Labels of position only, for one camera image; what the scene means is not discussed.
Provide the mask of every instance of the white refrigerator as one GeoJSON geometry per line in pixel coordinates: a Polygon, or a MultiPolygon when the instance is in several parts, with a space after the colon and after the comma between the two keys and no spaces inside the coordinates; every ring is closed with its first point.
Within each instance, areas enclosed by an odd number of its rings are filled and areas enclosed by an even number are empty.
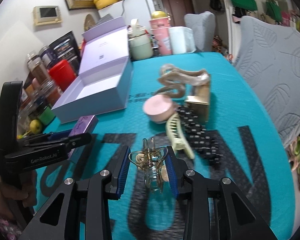
{"type": "Polygon", "coordinates": [[[151,32],[149,20],[155,11],[153,0],[124,0],[99,10],[100,17],[110,14],[113,18],[123,16],[126,25],[132,19],[139,19],[139,24],[151,32]]]}

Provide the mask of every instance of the gold metal hair clip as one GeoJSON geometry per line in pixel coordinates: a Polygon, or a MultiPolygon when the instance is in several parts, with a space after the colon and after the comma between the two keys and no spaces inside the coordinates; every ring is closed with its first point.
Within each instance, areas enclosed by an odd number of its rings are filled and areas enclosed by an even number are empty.
{"type": "Polygon", "coordinates": [[[167,147],[155,147],[154,138],[151,138],[152,147],[149,147],[146,138],[142,140],[143,150],[132,152],[129,154],[129,160],[138,167],[138,170],[143,170],[145,173],[145,186],[152,192],[163,190],[163,179],[161,168],[163,160],[168,154],[167,147]]]}

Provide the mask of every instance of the wall thermostat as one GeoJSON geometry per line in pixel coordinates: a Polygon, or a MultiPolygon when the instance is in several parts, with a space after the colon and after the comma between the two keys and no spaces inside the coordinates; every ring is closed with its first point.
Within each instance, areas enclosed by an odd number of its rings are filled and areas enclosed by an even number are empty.
{"type": "Polygon", "coordinates": [[[62,22],[59,6],[36,6],[33,17],[36,26],[62,22]]]}

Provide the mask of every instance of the open box lid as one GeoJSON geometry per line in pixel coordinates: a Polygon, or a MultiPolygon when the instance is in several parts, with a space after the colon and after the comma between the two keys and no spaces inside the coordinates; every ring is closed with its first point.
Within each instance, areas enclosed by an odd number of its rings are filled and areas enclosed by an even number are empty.
{"type": "Polygon", "coordinates": [[[82,34],[87,42],[79,75],[102,64],[129,57],[128,30],[123,17],[118,17],[82,34]]]}

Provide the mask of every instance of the glass jar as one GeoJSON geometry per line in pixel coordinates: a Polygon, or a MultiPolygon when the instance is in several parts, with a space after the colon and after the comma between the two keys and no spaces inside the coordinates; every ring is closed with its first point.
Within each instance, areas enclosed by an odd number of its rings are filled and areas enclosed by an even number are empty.
{"type": "Polygon", "coordinates": [[[46,81],[42,84],[40,90],[51,106],[54,106],[61,96],[58,87],[53,80],[46,81]]]}
{"type": "Polygon", "coordinates": [[[33,98],[36,110],[30,114],[31,119],[36,117],[36,119],[39,119],[43,125],[47,126],[56,116],[51,111],[50,104],[42,95],[41,91],[39,92],[35,90],[33,93],[33,98]]]}
{"type": "Polygon", "coordinates": [[[40,85],[50,80],[50,76],[40,58],[34,59],[28,67],[40,85]]]}
{"type": "Polygon", "coordinates": [[[20,110],[24,109],[30,102],[31,102],[31,98],[28,97],[25,90],[22,89],[20,110]]]}
{"type": "Polygon", "coordinates": [[[30,66],[31,62],[34,61],[36,58],[40,58],[39,55],[33,50],[29,54],[27,54],[27,65],[30,66]]]}
{"type": "Polygon", "coordinates": [[[39,55],[47,69],[52,68],[59,62],[57,55],[52,49],[49,48],[49,46],[44,46],[42,49],[40,49],[39,55]]]}
{"type": "Polygon", "coordinates": [[[36,115],[36,104],[31,101],[23,110],[22,113],[24,113],[25,115],[27,115],[30,119],[30,121],[37,119],[37,115],[36,115]]]}
{"type": "Polygon", "coordinates": [[[25,92],[26,92],[26,94],[29,96],[29,98],[32,99],[32,93],[34,92],[34,87],[32,86],[32,84],[29,84],[29,85],[25,88],[25,92]]]}

